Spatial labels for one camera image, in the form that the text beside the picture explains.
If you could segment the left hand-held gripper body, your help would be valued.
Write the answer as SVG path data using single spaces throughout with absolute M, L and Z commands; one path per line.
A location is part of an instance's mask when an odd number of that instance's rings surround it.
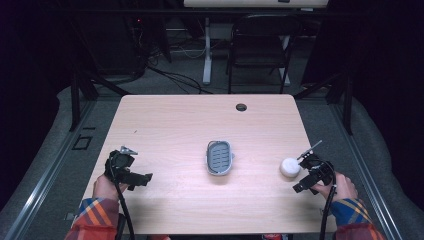
M 135 158 L 134 155 L 122 154 L 120 150 L 114 150 L 109 154 L 105 163 L 104 175 L 118 184 L 127 184 L 128 190 L 133 191 L 138 186 L 146 186 L 152 179 L 153 174 L 138 174 L 130 170 Z

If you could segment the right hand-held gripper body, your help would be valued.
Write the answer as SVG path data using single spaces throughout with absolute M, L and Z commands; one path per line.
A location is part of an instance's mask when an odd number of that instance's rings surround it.
M 308 175 L 293 186 L 296 193 L 310 190 L 312 194 L 316 195 L 317 191 L 313 189 L 314 185 L 322 182 L 325 186 L 328 186 L 335 178 L 332 163 L 321 160 L 316 154 L 306 154 L 300 162 L 300 167 L 306 169 Z

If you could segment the round white soap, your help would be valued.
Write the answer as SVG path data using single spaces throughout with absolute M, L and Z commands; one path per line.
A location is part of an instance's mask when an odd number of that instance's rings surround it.
M 300 165 L 294 158 L 286 158 L 280 164 L 280 172 L 288 178 L 295 178 L 300 173 Z

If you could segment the grey soap dish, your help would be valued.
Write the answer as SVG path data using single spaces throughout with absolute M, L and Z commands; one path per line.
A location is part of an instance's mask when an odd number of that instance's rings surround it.
M 210 141 L 206 150 L 206 168 L 213 176 L 227 175 L 233 164 L 234 154 L 227 141 Z

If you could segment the person's left hand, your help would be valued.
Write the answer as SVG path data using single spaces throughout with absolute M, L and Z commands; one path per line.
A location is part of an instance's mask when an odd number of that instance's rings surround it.
M 114 201 L 119 200 L 118 191 L 124 192 L 127 184 L 115 186 L 104 174 L 100 175 L 93 184 L 93 198 L 105 198 Z

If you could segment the person's right hand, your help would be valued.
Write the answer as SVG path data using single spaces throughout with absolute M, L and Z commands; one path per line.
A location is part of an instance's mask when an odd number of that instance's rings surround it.
M 349 177 L 337 172 L 335 180 L 336 190 L 332 201 L 338 201 L 342 199 L 356 199 L 358 197 L 358 190 Z M 329 198 L 331 190 L 330 185 L 325 186 L 321 184 L 315 184 L 312 189 L 320 193 L 325 199 Z

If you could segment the black metal stand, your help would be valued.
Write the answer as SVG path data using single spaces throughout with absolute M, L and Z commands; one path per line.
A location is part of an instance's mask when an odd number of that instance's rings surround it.
M 322 82 L 312 84 L 306 90 L 296 94 L 294 98 L 297 100 L 303 99 L 324 86 L 330 87 L 327 95 L 325 96 L 328 104 L 337 104 L 341 98 L 343 98 L 342 125 L 346 132 L 349 135 L 352 135 L 351 114 L 353 102 L 353 80 L 349 70 L 344 69 L 340 73 L 336 73 Z
M 75 57 L 71 60 L 73 76 L 71 80 L 71 104 L 72 104 L 72 123 L 70 130 L 74 131 L 81 122 L 80 94 L 88 101 L 96 101 L 99 93 L 94 87 L 98 83 L 120 96 L 128 95 L 129 92 L 107 81 L 98 73 L 87 43 L 82 35 L 80 28 L 73 20 L 69 21 L 72 27 L 70 39 L 73 41 Z

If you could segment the black folding chair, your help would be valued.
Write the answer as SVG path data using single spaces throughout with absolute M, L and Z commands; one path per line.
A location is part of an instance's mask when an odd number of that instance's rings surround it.
M 282 93 L 290 66 L 293 43 L 303 30 L 294 15 L 250 14 L 238 19 L 231 29 L 226 66 L 228 92 L 232 92 L 233 69 L 283 69 L 280 75 Z

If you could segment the white desk with legs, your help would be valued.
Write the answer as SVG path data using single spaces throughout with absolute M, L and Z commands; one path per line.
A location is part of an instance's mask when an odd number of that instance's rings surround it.
M 330 0 L 182 0 L 184 10 L 325 9 Z M 205 62 L 203 83 L 211 83 L 212 53 L 210 17 L 205 17 Z

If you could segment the aluminium floor rail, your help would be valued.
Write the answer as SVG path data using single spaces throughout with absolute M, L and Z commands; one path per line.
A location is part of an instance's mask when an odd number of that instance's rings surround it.
M 17 240 L 24 236 L 60 172 L 65 155 L 77 139 L 78 131 L 88 119 L 96 103 L 83 104 L 80 121 L 69 130 L 70 107 L 61 103 L 56 119 L 39 148 L 22 181 L 0 211 L 0 240 Z
M 393 216 L 386 204 L 385 199 L 381 195 L 371 172 L 365 163 L 363 155 L 354 139 L 353 135 L 349 135 L 342 121 L 342 110 L 335 105 L 330 105 L 329 109 L 336 120 L 344 140 L 348 144 L 348 148 L 353 155 L 353 165 L 357 175 L 360 178 L 361 184 L 365 189 L 371 206 L 380 222 L 380 225 L 386 235 L 387 240 L 403 240 L 403 237 L 393 219 Z

